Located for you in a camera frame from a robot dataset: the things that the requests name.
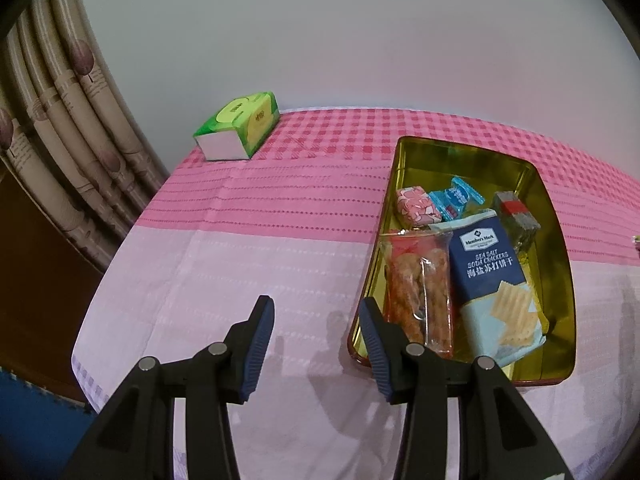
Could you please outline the green tissue box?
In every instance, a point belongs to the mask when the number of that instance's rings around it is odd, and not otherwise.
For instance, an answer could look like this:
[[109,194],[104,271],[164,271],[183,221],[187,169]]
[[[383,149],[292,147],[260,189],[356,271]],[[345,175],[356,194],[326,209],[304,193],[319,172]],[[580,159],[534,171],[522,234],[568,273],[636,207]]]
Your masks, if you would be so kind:
[[247,160],[260,149],[280,120],[270,91],[240,96],[210,116],[193,139],[209,162]]

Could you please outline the beige patterned curtain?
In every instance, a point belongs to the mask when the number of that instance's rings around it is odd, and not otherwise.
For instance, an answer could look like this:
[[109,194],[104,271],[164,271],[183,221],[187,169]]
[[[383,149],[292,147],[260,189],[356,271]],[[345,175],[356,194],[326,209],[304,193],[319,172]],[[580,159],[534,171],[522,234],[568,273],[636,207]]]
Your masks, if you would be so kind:
[[81,0],[6,0],[1,159],[104,270],[166,180],[108,78]]

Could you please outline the red gold toffee tin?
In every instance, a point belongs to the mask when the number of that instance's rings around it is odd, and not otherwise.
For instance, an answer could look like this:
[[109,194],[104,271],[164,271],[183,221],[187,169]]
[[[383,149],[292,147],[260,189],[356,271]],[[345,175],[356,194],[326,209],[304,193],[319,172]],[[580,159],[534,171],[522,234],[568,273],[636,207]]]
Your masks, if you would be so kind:
[[403,136],[396,144],[384,195],[378,235],[400,229],[396,190],[420,185],[427,191],[446,188],[458,176],[490,204],[495,192],[512,191],[541,229],[523,262],[526,280],[535,289],[549,322],[544,345],[515,362],[514,385],[557,385],[573,373],[576,358],[575,295],[565,240],[539,167],[525,159],[469,144]]

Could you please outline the blue soda cracker pack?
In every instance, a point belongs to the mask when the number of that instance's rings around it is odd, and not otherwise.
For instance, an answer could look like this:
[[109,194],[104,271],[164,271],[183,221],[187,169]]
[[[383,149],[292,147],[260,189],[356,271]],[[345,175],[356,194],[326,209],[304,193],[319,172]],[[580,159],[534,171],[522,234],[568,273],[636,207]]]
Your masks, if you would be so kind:
[[508,366],[546,342],[533,289],[497,214],[432,226],[450,236],[454,298],[473,356]]

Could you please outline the light blue candy packet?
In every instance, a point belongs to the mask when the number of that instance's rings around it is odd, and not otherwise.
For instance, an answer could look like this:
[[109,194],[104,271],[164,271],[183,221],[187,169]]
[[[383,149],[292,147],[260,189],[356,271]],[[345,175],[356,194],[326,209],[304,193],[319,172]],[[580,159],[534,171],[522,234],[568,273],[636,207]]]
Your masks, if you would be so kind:
[[428,192],[427,196],[442,217],[442,222],[457,220],[472,205],[482,206],[485,203],[483,195],[458,176],[451,179],[449,188]]

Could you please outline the pink checked tablecloth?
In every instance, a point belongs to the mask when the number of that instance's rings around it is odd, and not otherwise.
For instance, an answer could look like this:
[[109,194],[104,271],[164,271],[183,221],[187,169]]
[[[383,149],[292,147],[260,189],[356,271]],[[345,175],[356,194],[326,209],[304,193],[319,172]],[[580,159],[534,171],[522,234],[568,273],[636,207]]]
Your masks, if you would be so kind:
[[577,361],[524,398],[578,479],[597,479],[639,420],[639,185],[522,129],[414,110],[296,110],[251,159],[193,151],[108,267],[72,353],[102,408],[142,356],[193,356],[272,297],[257,390],[230,411],[247,479],[388,479],[404,413],[345,344],[397,140],[422,136],[524,158],[558,214],[572,268]]

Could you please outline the pink white candy packet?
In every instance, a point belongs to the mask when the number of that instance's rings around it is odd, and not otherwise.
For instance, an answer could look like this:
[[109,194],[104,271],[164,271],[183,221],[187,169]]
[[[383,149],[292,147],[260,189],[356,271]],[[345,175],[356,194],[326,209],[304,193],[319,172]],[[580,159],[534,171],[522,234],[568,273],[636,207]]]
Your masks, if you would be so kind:
[[442,221],[442,215],[431,197],[420,186],[397,190],[396,210],[406,229],[422,229]]

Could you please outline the dark sesame bar pack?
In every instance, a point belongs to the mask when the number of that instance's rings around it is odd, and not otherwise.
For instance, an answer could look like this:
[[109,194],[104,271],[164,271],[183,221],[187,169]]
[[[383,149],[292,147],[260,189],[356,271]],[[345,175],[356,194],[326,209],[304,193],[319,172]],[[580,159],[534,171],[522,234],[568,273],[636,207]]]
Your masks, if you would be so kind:
[[516,252],[527,252],[541,225],[512,191],[495,192],[492,209],[497,213]]

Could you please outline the red clear snack pack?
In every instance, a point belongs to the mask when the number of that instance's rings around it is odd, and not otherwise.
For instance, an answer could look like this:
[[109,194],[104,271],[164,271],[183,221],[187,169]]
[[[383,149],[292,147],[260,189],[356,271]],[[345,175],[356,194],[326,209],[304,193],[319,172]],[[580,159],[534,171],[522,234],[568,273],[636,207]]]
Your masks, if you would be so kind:
[[402,328],[408,341],[444,359],[454,356],[449,244],[444,231],[385,233],[386,298],[383,315]]

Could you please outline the blue floor mat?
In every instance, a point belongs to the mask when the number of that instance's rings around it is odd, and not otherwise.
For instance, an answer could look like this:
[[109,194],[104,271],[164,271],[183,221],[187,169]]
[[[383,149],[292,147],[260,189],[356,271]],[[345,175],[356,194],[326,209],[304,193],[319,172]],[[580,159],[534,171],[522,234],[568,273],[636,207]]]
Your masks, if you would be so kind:
[[1,477],[57,479],[96,418],[77,403],[1,371]]

